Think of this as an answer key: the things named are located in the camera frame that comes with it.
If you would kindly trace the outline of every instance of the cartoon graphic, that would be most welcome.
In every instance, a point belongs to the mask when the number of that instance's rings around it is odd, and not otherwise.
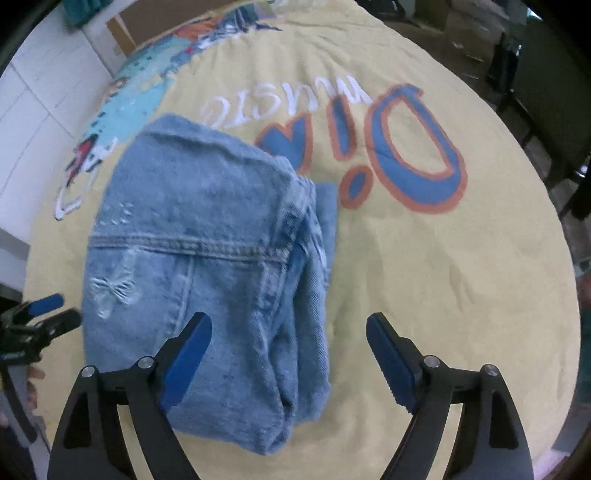
[[[66,167],[66,179],[56,200],[55,218],[61,220],[80,207],[101,161],[118,141],[128,141],[145,125],[174,82],[169,74],[177,73],[180,67],[210,46],[250,29],[281,31],[257,23],[264,18],[275,18],[269,2],[244,5],[225,15],[184,25],[130,55],[111,83],[100,113],[85,132],[74,159]],[[79,181],[74,185],[82,174],[88,174],[86,183]],[[75,189],[81,189],[78,195],[73,194]]]
[[[97,139],[98,135],[91,135],[74,149],[74,159],[66,166],[64,183],[57,194],[53,214],[56,220],[62,220],[65,215],[82,205],[84,196],[92,187],[98,173],[97,166],[100,165],[103,158],[113,151],[117,144],[117,139],[114,138],[106,148],[103,148],[101,145],[96,144]],[[72,193],[74,181],[78,178],[80,172],[89,174],[86,185],[73,200],[68,200],[68,195]]]

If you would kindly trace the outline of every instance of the cardboard box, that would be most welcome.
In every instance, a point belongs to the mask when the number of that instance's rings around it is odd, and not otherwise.
[[[107,22],[121,50],[129,55],[141,44],[234,0],[138,0]]]

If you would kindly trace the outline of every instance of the denim jacket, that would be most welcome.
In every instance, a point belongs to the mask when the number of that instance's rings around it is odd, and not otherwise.
[[[123,154],[90,235],[87,360],[128,368],[205,312],[212,342],[172,426],[276,452],[329,396],[336,214],[336,187],[314,185],[286,158],[161,117]]]

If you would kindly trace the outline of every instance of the teal fabric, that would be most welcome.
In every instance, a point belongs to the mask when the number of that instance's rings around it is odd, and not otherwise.
[[[81,27],[96,13],[111,4],[113,0],[63,0],[68,20],[75,27]]]

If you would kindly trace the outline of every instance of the blue clip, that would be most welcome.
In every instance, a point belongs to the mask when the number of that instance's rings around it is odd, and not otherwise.
[[[165,413],[181,403],[212,340],[212,320],[207,315],[196,313],[179,337],[182,337],[186,330],[191,329],[193,331],[164,374],[160,407]]]

